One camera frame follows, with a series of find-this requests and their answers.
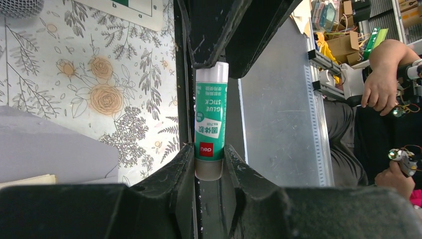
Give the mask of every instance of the yellow object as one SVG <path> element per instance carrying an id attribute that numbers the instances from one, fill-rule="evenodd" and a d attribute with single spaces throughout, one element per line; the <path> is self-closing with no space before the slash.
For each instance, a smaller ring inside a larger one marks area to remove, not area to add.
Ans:
<path id="1" fill-rule="evenodd" d="M 328 57 L 334 63 L 338 64 L 335 57 L 331 54 L 328 44 L 325 41 L 324 34 L 322 32 L 317 32 L 316 34 L 318 36 L 318 40 L 316 41 L 316 43 L 319 47 L 319 52 L 322 53 L 324 56 Z M 340 84 L 340 78 L 338 76 L 334 76 L 334 81 L 336 84 Z"/>

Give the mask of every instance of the green glue stick label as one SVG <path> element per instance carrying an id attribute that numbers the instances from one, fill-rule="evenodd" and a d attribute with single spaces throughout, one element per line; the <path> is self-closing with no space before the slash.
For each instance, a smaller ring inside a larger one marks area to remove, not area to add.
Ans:
<path id="1" fill-rule="evenodd" d="M 195 158 L 223 158 L 227 83 L 196 82 Z"/>

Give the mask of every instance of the gray fabric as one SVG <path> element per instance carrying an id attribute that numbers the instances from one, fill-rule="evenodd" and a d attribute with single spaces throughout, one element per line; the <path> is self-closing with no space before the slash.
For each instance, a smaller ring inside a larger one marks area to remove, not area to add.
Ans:
<path id="1" fill-rule="evenodd" d="M 353 155 L 355 110 L 344 103 L 324 101 L 335 186 L 367 185 L 366 173 Z"/>

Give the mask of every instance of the glue stick base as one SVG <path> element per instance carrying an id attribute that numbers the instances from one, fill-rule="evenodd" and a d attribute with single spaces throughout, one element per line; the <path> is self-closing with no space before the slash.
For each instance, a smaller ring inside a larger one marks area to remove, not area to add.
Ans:
<path id="1" fill-rule="evenodd" d="M 215 181 L 221 178 L 222 160 L 204 161 L 195 159 L 195 176 L 203 181 Z"/>

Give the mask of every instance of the human arm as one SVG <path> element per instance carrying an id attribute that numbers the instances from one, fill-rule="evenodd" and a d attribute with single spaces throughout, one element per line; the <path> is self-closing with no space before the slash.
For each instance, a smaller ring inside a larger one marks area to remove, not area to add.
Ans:
<path id="1" fill-rule="evenodd" d="M 405 44 L 385 40 L 369 56 L 372 73 L 365 82 L 362 107 L 373 107 L 387 115 L 396 106 L 397 68 L 413 63 L 419 56 Z"/>
<path id="2" fill-rule="evenodd" d="M 415 182 L 412 177 L 406 177 L 400 169 L 399 163 L 390 161 L 390 167 L 375 177 L 375 183 L 380 187 L 395 188 L 401 196 L 409 199 Z"/>

